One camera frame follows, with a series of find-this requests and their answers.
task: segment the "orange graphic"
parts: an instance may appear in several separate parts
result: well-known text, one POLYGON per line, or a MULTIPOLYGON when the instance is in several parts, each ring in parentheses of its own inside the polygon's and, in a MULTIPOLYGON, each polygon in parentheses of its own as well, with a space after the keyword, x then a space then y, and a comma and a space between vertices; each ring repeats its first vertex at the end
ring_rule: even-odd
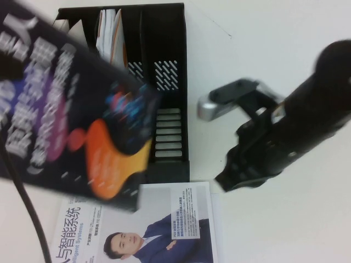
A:
POLYGON ((93 122, 86 135, 81 129, 73 132, 69 148, 78 149, 85 141, 88 180, 98 197, 111 199, 130 175, 146 169, 151 140, 138 153, 127 156, 115 148, 102 119, 93 122))

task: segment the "magazine cover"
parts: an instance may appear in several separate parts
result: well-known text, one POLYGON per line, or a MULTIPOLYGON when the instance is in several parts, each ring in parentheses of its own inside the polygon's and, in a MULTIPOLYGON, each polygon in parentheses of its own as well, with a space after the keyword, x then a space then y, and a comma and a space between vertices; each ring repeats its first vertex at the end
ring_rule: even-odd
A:
POLYGON ((0 136, 23 182, 136 210, 157 90, 0 2, 0 136))
POLYGON ((53 263, 218 263, 207 182, 142 185, 135 213, 63 201, 53 263))

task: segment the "desk organizer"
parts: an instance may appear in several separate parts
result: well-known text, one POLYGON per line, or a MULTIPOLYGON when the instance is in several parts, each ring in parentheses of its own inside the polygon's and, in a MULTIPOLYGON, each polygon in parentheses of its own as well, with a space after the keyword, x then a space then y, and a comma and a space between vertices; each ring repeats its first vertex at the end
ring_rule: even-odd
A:
POLYGON ((96 52, 96 24, 102 9, 122 9, 130 74, 162 93, 147 172, 148 183, 188 182, 186 27, 184 4, 61 8, 56 19, 70 27, 82 20, 96 52))

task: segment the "suit jacket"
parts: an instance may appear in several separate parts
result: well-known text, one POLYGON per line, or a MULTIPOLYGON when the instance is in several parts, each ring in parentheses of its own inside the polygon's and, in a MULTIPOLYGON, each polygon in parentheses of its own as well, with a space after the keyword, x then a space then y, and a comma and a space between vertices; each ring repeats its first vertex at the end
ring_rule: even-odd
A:
POLYGON ((149 225, 144 238, 158 236, 139 249, 134 256, 141 263, 213 263, 210 225, 208 219, 199 221, 200 239, 178 239, 176 244, 167 250, 172 242, 171 215, 149 225))

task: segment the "white desk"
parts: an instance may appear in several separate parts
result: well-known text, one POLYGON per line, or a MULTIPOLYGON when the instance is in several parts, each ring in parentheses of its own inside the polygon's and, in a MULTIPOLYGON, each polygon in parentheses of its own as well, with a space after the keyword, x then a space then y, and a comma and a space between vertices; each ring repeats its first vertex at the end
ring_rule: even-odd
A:
MULTIPOLYGON (((27 1, 50 21, 59 7, 160 2, 27 1)), ((213 179, 223 169, 234 132, 247 119, 236 110, 204 123, 196 118, 199 96, 240 77, 262 79, 288 95, 323 47, 351 37, 350 10, 347 0, 185 2, 192 180, 213 179)), ((350 132, 351 125, 260 188, 221 195, 225 263, 351 262, 350 132)), ((27 189, 51 240, 60 196, 27 189)), ((43 262, 14 186, 2 182, 0 193, 1 262, 43 262)))

